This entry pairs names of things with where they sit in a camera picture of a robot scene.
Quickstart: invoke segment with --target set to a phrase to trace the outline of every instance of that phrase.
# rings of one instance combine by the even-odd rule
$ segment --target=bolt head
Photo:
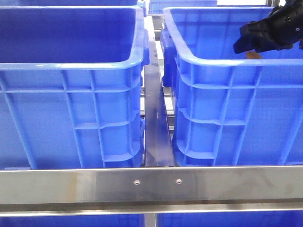
[[[176,180],[176,184],[180,185],[182,183],[182,180],[181,179],[177,179]]]
[[[140,181],[139,180],[135,180],[134,181],[134,185],[138,186],[140,184]]]

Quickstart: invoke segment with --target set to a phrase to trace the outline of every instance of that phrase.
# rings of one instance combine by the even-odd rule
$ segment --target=blue plastic crate
[[[302,211],[159,214],[159,227],[301,227]]]
[[[138,6],[146,16],[144,0],[1,0],[0,6]]]
[[[182,6],[216,6],[217,0],[151,0],[149,14],[162,14],[166,7]]]
[[[164,10],[165,76],[181,166],[303,164],[303,51],[235,54],[239,28],[272,8]]]
[[[144,227],[144,215],[88,215],[0,218],[1,227]]]
[[[140,166],[143,10],[1,7],[0,21],[0,169]]]

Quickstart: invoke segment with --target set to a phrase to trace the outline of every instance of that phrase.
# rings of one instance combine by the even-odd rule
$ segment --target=storage bin
[[[138,6],[146,16],[144,0],[1,0],[0,6]]]
[[[140,166],[143,10],[1,7],[0,21],[0,169]]]
[[[144,227],[144,215],[88,215],[0,218],[2,227]]]
[[[176,100],[179,165],[303,164],[303,51],[247,60],[233,50],[239,28],[271,9],[164,9],[163,84]]]
[[[159,227],[300,227],[302,211],[159,214]]]
[[[162,14],[166,7],[181,6],[216,6],[217,0],[151,0],[149,14]]]

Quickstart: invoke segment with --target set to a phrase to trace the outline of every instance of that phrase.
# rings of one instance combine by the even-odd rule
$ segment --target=metal rack
[[[145,213],[154,227],[156,213],[303,210],[303,166],[175,167],[155,44],[161,20],[146,19],[144,167],[0,171],[1,217]]]

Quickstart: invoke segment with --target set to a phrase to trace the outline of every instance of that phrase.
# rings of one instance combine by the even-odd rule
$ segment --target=blue crate
[[[163,84],[175,97],[179,165],[303,164],[303,51],[296,44],[262,60],[233,51],[239,28],[271,9],[164,10]]]
[[[159,227],[301,227],[302,211],[159,214]]]
[[[0,218],[1,227],[144,227],[144,215],[87,215]]]
[[[166,7],[181,6],[216,6],[217,0],[151,0],[149,4],[149,14],[162,14]]]
[[[146,16],[144,0],[1,0],[0,6],[138,6]]]
[[[143,10],[1,7],[0,20],[0,169],[140,166]]]

